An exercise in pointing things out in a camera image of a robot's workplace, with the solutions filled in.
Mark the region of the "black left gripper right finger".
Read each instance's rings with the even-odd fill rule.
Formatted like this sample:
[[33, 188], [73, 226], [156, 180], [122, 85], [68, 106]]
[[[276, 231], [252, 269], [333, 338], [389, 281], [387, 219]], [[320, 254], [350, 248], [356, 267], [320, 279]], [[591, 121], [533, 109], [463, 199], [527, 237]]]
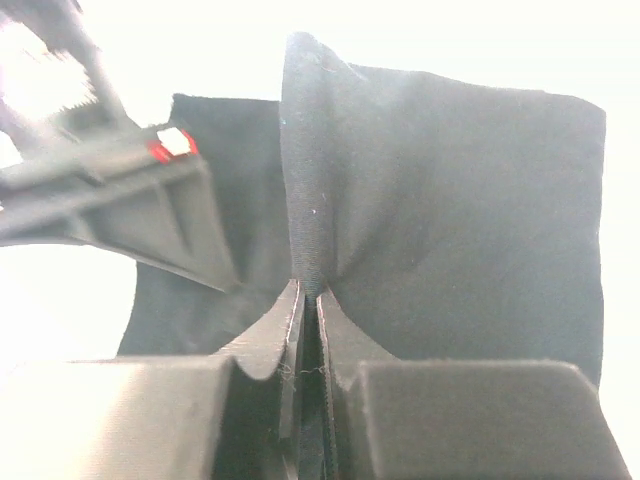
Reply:
[[593, 385], [557, 361], [401, 360], [318, 298], [331, 479], [626, 479]]

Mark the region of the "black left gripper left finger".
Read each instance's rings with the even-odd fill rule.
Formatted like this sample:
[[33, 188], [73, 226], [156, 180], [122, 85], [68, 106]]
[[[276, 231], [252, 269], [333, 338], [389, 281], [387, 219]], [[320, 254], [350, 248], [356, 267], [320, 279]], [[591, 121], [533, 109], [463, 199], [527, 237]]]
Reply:
[[38, 362], [1, 388], [5, 479], [295, 479], [305, 299], [211, 355]]

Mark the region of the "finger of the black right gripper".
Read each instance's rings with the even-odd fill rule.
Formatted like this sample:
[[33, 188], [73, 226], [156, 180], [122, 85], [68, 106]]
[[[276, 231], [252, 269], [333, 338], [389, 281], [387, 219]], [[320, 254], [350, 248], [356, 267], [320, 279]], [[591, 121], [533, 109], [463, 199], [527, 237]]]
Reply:
[[240, 282], [189, 131], [109, 132], [1, 170], [1, 243], [89, 245], [214, 290]]

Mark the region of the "black t shirt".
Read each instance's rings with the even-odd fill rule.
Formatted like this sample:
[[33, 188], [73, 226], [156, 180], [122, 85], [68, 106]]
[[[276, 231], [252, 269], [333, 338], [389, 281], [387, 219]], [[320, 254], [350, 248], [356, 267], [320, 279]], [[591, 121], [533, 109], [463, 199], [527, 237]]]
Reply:
[[606, 115], [573, 96], [350, 64], [287, 42], [279, 101], [175, 94], [237, 290], [147, 265], [122, 355], [210, 354], [290, 279], [403, 359], [554, 359], [601, 377]]

